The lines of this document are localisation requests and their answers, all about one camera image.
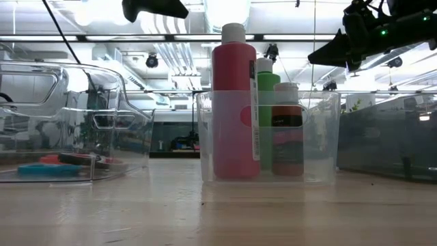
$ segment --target plastic container lid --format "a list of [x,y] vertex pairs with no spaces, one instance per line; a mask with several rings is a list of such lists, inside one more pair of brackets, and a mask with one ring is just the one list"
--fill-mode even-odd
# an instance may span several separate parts
[[230,42],[246,42],[246,30],[244,30],[244,25],[240,23],[229,23],[222,27],[221,43],[227,44]]
[[297,83],[279,83],[274,85],[273,90],[276,92],[289,92],[277,94],[276,101],[278,103],[299,103],[299,87]]
[[268,58],[257,59],[257,71],[258,72],[273,72],[273,61]]

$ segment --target red object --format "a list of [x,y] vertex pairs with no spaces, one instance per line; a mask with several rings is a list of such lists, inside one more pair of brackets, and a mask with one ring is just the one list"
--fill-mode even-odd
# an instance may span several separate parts
[[212,52],[213,161],[219,178],[253,178],[260,171],[252,127],[245,125],[251,122],[251,108],[243,110],[251,105],[256,59],[255,48],[241,42],[222,44]]
[[49,154],[40,158],[40,162],[44,164],[65,164],[59,161],[57,154]]
[[280,176],[304,173],[302,107],[272,107],[273,162],[272,172]]

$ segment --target green bottle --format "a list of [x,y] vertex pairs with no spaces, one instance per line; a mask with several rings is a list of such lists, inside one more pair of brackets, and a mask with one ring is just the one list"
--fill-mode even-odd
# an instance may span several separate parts
[[258,98],[259,98],[259,150],[261,170],[272,169],[272,106],[273,87],[281,82],[281,77],[273,74],[273,61],[268,58],[257,59]]

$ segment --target wooden table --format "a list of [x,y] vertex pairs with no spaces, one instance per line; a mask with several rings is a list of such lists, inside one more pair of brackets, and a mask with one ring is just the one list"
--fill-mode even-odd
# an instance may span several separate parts
[[340,172],[334,187],[211,187],[199,160],[93,185],[0,184],[1,245],[437,245],[437,186]]

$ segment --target ceiling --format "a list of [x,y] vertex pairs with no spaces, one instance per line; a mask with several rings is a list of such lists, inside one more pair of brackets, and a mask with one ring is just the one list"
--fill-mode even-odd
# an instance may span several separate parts
[[[145,21],[140,16],[135,23],[116,25],[116,8],[121,0],[105,0],[106,7],[103,10],[86,9],[81,1],[51,1],[55,17],[58,20],[65,34],[87,34],[87,35],[123,35],[123,34],[145,34],[150,29],[160,26],[161,33],[181,33],[181,29],[171,28],[167,18],[152,17],[151,21]],[[221,1],[223,6],[232,3],[231,0],[209,0]],[[191,11],[184,21],[187,33],[208,33],[205,6],[202,0],[183,0]],[[350,0],[301,0],[300,7],[295,8],[295,1],[281,0],[252,0],[249,8],[249,18],[246,22],[247,33],[286,33],[286,34],[335,34],[338,28],[342,28],[341,18],[343,9],[350,4]],[[229,8],[217,9],[218,14],[226,18],[230,15]],[[98,15],[98,20],[89,25],[79,25],[77,16],[86,17]],[[21,1],[0,1],[0,34],[1,35],[54,35],[57,30],[50,16],[40,0]],[[249,43],[253,45],[261,57],[268,47],[267,42]],[[26,58],[29,52],[41,55],[42,58],[48,53],[67,53],[67,58],[59,59],[61,62],[73,62],[72,56],[68,54],[65,44],[62,43],[11,43],[4,42],[5,49],[12,49],[17,52],[17,57]],[[216,46],[212,43],[190,43],[188,48],[191,51],[193,65],[197,70],[197,76],[193,77],[171,77],[172,69],[165,62],[159,50],[158,44],[123,42],[104,44],[111,53],[117,49],[123,55],[122,62],[129,67],[150,89],[155,90],[189,90],[208,89],[210,87],[210,54]],[[278,42],[279,59],[274,64],[274,73],[281,76],[282,81],[293,81],[300,83],[302,90],[310,90],[311,82],[320,90],[328,80],[336,80],[340,90],[386,90],[389,83],[399,84],[402,90],[417,90],[434,84],[434,69],[427,65],[433,64],[434,52],[428,50],[427,45],[422,44],[407,50],[400,57],[404,60],[401,68],[393,68],[389,71],[387,67],[376,66],[371,70],[360,72],[360,77],[351,77],[344,69],[328,66],[312,66],[307,60],[308,54],[324,45],[323,42]],[[91,50],[96,47],[93,43],[74,43],[72,48],[83,57],[83,63],[91,63]],[[183,64],[182,57],[178,55],[179,62]],[[150,53],[158,53],[159,66],[148,68],[145,60]],[[367,59],[365,63],[377,62],[381,56],[376,55]],[[181,84],[187,83],[191,87],[184,87]],[[128,89],[137,90],[134,84]]]

